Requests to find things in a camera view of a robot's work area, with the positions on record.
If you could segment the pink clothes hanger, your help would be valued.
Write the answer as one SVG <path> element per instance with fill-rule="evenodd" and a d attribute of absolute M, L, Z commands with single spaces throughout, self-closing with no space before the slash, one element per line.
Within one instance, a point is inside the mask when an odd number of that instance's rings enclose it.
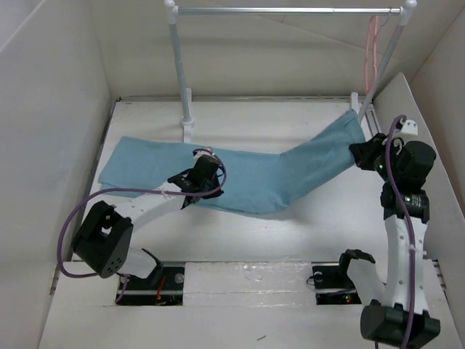
<path fill-rule="evenodd" d="M 379 17 L 372 16 L 368 22 L 368 30 L 367 30 L 366 40 L 365 40 L 364 83 L 365 83 L 366 94 L 370 92 L 378 75 L 378 64 L 377 64 L 378 34 L 379 34 Z"/>

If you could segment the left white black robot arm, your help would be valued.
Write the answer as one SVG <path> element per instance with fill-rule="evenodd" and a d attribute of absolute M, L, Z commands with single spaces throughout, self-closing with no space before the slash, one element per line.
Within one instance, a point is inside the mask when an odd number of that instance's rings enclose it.
<path fill-rule="evenodd" d="M 116 205 L 98 201 L 90 208 L 72 243 L 100 278 L 115 274 L 137 279 L 144 287 L 160 284 L 163 263 L 146 249 L 131 247 L 134 233 L 172 212 L 223 194 L 226 169 L 219 158 L 198 151 L 192 168 L 170 177 L 155 190 Z"/>

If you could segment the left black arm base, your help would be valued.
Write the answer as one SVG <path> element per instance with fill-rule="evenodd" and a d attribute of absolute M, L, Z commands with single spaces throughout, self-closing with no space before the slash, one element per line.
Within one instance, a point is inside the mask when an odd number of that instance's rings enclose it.
<path fill-rule="evenodd" d="M 116 292 L 120 306 L 180 306 L 183 305 L 185 264 L 169 263 L 155 285 L 130 276 L 122 277 Z"/>

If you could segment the light blue trousers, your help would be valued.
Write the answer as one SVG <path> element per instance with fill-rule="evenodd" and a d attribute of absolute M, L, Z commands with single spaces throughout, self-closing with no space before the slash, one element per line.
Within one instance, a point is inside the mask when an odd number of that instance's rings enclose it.
<path fill-rule="evenodd" d="M 365 136 L 354 110 L 305 143 L 282 153 L 215 149 L 225 164 L 224 193 L 202 206 L 244 214 L 272 214 L 354 165 L 349 146 Z M 103 189 L 155 189 L 193 165 L 196 144 L 122 137 L 98 177 Z"/>

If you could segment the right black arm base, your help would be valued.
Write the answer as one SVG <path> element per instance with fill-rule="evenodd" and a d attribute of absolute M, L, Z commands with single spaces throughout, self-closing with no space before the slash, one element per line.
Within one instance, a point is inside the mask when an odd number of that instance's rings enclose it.
<path fill-rule="evenodd" d="M 360 305 L 354 284 L 339 271 L 336 264 L 312 265 L 307 285 L 315 290 L 317 305 Z"/>

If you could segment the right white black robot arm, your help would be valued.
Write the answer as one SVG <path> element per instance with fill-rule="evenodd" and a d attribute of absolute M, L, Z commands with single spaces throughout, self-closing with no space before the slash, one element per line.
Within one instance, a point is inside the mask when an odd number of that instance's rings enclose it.
<path fill-rule="evenodd" d="M 436 159 L 433 148 L 417 140 L 404 142 L 378 133 L 349 149 L 357 167 L 384 180 L 381 206 L 388 239 L 387 279 L 382 281 L 371 254 L 348 249 L 336 277 L 353 286 L 363 305 L 360 333 L 366 340 L 396 348 L 422 348 L 440 334 L 424 294 L 424 237 L 429 198 L 423 186 Z"/>

